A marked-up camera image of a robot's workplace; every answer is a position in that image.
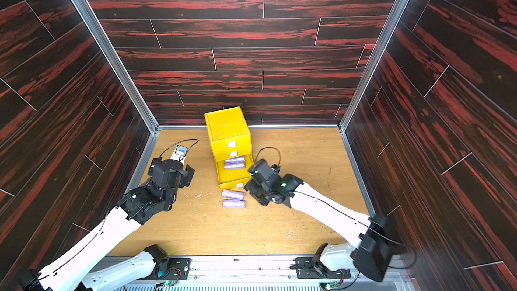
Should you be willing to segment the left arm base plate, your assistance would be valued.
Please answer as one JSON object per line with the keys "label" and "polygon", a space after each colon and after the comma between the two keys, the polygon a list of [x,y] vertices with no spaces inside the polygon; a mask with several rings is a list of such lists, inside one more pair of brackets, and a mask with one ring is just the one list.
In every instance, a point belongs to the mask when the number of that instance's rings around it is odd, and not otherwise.
{"label": "left arm base plate", "polygon": [[187,280],[191,261],[188,257],[170,257],[165,267],[159,269],[158,278],[172,281]]}

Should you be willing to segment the purple roll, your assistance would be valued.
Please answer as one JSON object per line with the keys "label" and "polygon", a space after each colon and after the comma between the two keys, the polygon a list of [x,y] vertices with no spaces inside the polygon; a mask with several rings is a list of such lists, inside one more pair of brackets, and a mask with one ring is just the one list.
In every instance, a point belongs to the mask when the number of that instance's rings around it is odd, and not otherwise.
{"label": "purple roll", "polygon": [[224,162],[226,164],[245,163],[246,162],[246,157],[245,156],[237,156],[237,157],[234,157],[234,158],[226,159],[226,160],[224,160]]}
{"label": "purple roll", "polygon": [[238,201],[243,201],[245,198],[245,194],[242,192],[239,192],[239,191],[224,189],[222,191],[222,197],[226,198],[226,199],[234,199],[234,200],[238,200]]}
{"label": "purple roll", "polygon": [[224,199],[222,205],[224,208],[229,209],[244,209],[246,207],[246,203],[244,200],[235,199]]}
{"label": "purple roll", "polygon": [[223,165],[223,168],[224,168],[225,171],[236,170],[236,169],[245,169],[246,168],[246,164],[244,162],[240,162],[240,163],[225,163]]}

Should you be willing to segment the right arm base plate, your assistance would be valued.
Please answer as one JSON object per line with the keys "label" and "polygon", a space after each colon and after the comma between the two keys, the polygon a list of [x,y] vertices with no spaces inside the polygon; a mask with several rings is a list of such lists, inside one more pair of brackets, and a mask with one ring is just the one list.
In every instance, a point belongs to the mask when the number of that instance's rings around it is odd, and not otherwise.
{"label": "right arm base plate", "polygon": [[315,257],[296,257],[289,268],[296,272],[297,279],[300,280],[324,278],[321,262]]}

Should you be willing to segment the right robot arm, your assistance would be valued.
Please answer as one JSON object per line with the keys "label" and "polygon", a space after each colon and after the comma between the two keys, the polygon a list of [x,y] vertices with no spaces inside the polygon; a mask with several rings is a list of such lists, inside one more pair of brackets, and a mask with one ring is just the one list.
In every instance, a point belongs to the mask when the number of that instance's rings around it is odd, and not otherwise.
{"label": "right robot arm", "polygon": [[382,282],[396,253],[395,242],[383,216],[370,217],[350,210],[325,197],[297,176],[280,175],[280,167],[264,159],[249,168],[250,180],[244,186],[261,205],[283,204],[328,226],[345,240],[345,244],[322,244],[312,258],[309,270],[328,278],[340,269],[353,266],[360,274]]}

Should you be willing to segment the yellow bottom drawer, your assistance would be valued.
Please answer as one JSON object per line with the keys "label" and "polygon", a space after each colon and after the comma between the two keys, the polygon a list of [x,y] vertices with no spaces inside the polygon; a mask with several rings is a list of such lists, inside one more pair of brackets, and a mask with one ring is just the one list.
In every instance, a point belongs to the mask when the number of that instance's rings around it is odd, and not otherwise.
{"label": "yellow bottom drawer", "polygon": [[251,178],[248,169],[253,165],[253,162],[251,154],[245,156],[245,167],[243,169],[225,170],[223,160],[216,162],[219,188],[221,190],[231,190],[243,187]]}

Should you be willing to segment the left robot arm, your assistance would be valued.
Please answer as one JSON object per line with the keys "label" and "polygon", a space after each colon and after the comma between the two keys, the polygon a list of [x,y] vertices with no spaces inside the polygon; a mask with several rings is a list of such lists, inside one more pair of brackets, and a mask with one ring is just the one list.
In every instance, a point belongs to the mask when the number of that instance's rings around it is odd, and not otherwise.
{"label": "left robot arm", "polygon": [[170,257],[158,245],[109,268],[94,267],[122,240],[154,215],[168,212],[179,189],[191,184],[195,170],[183,160],[156,158],[145,184],[130,190],[70,250],[38,273],[20,279],[23,290],[114,290],[141,278],[163,278],[172,271]]}

